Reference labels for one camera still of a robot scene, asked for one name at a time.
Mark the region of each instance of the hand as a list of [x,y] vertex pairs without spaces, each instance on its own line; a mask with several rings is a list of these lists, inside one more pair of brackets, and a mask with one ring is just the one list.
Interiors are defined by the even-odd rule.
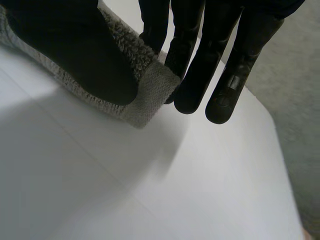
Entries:
[[[184,114],[194,113],[216,71],[240,15],[238,33],[223,74],[207,104],[206,117],[223,124],[231,117],[240,93],[263,46],[280,28],[283,19],[245,9],[225,0],[172,0],[174,37],[165,65],[183,79],[167,103]],[[167,36],[169,0],[139,0],[144,22],[141,38],[158,54]],[[186,73],[200,28],[199,48]]]

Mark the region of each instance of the white surface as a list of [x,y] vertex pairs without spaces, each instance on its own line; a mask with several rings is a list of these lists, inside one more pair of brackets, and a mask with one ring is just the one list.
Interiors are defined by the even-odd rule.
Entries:
[[[106,3],[142,29],[138,1]],[[206,120],[223,67],[195,114],[136,130],[0,46],[0,239],[303,239],[265,108],[245,89],[228,123]]]

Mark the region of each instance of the gray fleece lining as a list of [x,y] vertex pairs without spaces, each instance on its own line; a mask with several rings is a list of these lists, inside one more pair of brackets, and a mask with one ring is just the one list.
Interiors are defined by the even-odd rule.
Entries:
[[126,106],[118,106],[87,93],[52,60],[18,38],[8,25],[6,10],[2,6],[0,6],[0,42],[28,54],[53,73],[65,88],[81,100],[136,128],[143,128],[164,104],[180,80],[167,67],[158,62],[153,51],[144,45],[137,33],[123,24],[110,9],[105,8],[100,11],[120,51],[129,60],[138,83],[136,99]]

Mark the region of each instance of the gray carpet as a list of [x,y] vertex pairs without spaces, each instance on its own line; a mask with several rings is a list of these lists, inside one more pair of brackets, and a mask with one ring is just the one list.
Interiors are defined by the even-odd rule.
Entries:
[[[304,227],[320,239],[320,1],[306,2],[265,46],[247,87],[272,115]],[[226,62],[235,31],[224,53]]]

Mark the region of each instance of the white table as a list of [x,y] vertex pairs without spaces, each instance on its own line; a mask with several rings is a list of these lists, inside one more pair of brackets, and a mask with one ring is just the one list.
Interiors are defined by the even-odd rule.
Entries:
[[[142,30],[138,0],[105,2]],[[266,109],[245,89],[228,123],[206,120],[223,67],[195,114],[167,105],[137,130],[0,46],[0,239],[303,239]]]

